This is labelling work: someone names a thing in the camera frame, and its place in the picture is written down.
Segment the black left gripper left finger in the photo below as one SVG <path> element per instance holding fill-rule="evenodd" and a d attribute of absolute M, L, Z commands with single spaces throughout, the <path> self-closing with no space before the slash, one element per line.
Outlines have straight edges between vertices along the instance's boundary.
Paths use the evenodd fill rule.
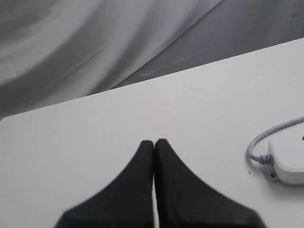
<path fill-rule="evenodd" d="M 152 228 L 151 141 L 142 141 L 122 172 L 102 191 L 67 210 L 57 228 Z"/>

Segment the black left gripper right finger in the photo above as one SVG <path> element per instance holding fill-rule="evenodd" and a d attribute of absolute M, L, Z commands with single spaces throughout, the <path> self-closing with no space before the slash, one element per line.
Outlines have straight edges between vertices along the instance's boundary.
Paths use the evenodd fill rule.
<path fill-rule="evenodd" d="M 161 228 L 264 228 L 260 216 L 196 176 L 166 139 L 154 151 L 154 185 Z"/>

